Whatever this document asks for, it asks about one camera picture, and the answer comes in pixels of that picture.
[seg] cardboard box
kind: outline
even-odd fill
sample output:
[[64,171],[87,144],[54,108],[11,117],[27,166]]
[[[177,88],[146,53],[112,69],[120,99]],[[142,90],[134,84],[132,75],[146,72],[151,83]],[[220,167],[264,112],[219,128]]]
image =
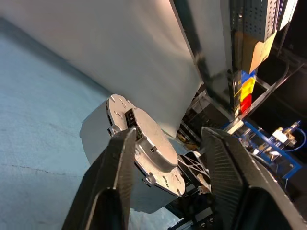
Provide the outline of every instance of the cardboard box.
[[275,36],[276,32],[265,42],[260,42],[237,31],[235,34],[236,67],[250,74],[269,56]]

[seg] red block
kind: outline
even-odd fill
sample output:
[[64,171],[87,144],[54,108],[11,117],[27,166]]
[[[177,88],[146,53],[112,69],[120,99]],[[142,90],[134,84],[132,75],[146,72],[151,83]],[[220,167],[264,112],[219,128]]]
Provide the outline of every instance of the red block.
[[248,108],[250,108],[252,104],[252,97],[251,97],[251,94],[247,95],[243,101],[241,101],[240,103],[240,110],[241,110],[241,113],[244,113],[245,110],[247,110]]

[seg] white sheet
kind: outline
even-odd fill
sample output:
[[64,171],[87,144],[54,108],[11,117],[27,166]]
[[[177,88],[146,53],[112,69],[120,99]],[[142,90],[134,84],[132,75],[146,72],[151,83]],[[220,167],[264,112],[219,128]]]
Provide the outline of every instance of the white sheet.
[[1,11],[176,134],[201,81],[169,1],[1,0]]

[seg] blue cable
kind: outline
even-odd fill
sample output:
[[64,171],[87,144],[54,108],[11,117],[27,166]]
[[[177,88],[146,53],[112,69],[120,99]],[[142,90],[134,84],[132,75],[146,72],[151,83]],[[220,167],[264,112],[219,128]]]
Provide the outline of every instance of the blue cable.
[[285,152],[293,152],[293,151],[297,151],[297,150],[299,150],[301,147],[303,147],[304,145],[305,145],[305,143],[306,143],[306,134],[305,134],[305,132],[303,131],[303,130],[301,130],[300,128],[291,128],[291,127],[289,127],[289,128],[284,128],[283,129],[283,131],[285,131],[285,130],[287,130],[287,129],[292,129],[292,130],[298,130],[298,131],[300,131],[301,132],[301,134],[303,134],[303,136],[304,136],[304,141],[303,141],[303,143],[299,146],[299,147],[297,147],[297,148],[295,148],[295,149],[290,149],[290,150],[284,150]]

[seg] blue table surface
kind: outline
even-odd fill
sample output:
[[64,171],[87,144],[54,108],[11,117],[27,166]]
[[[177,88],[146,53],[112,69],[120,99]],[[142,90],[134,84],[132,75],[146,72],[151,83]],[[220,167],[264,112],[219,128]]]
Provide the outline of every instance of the blue table surface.
[[[0,19],[0,230],[61,228],[89,167],[81,122],[110,94]],[[129,229],[177,221],[165,208],[131,210]]]

